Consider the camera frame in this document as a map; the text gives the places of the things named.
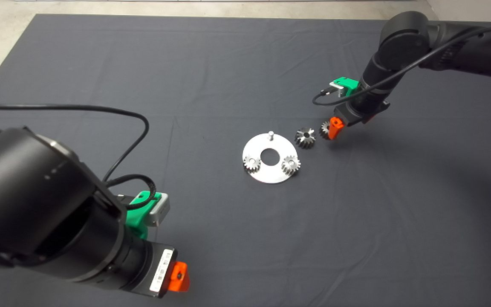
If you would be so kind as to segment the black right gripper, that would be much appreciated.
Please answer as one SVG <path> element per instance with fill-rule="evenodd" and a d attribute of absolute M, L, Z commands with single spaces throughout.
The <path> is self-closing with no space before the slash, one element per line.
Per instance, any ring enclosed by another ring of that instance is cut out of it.
<path fill-rule="evenodd" d="M 351 127 L 355 124 L 367 124 L 378 113 L 387 110 L 390 107 L 388 101 L 383 101 L 372 112 L 361 112 L 352 106 L 352 101 L 340 103 L 333 110 L 333 117 L 329 119 L 329 139 L 335 140 L 339 133 L 345 127 Z"/>

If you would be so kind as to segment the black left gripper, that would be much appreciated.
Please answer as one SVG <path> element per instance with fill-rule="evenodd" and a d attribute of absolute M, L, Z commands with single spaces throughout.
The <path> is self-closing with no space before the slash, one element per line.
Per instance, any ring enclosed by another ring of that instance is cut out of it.
<path fill-rule="evenodd" d="M 168 292 L 187 292 L 190 287 L 188 265 L 176 261 L 175 247 L 146 241 L 144 265 L 133 281 L 133 293 L 162 298 Z"/>

